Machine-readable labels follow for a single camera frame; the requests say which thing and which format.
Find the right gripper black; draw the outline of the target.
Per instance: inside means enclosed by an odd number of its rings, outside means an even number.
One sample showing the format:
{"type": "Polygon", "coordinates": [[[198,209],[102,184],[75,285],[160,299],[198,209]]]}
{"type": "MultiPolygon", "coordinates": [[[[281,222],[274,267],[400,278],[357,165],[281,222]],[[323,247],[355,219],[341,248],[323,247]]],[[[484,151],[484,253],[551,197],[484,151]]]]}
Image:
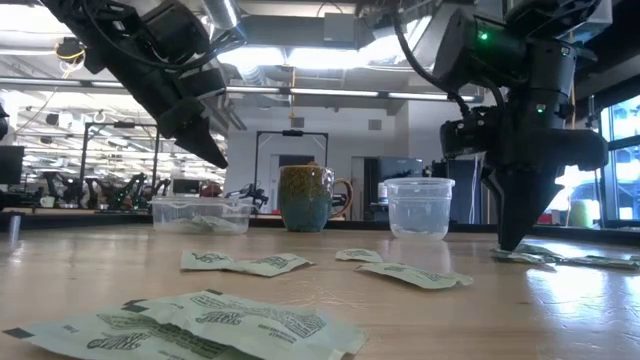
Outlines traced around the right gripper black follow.
{"type": "Polygon", "coordinates": [[[564,126],[573,107],[563,95],[500,93],[492,106],[470,106],[459,94],[447,99],[462,118],[440,127],[443,155],[484,155],[480,178],[496,202],[501,249],[515,249],[530,232],[563,189],[556,178],[565,167],[593,171],[608,163],[601,135],[564,126]]]}

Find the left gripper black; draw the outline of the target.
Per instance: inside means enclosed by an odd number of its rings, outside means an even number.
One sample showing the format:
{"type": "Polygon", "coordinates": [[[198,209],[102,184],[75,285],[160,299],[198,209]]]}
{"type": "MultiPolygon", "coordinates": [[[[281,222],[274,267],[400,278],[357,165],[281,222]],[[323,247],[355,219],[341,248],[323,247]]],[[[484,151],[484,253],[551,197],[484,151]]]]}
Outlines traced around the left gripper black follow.
{"type": "Polygon", "coordinates": [[[154,118],[162,136],[218,168],[228,167],[210,134],[207,106],[201,100],[225,91],[218,69],[169,71],[128,60],[127,89],[154,118]]]}

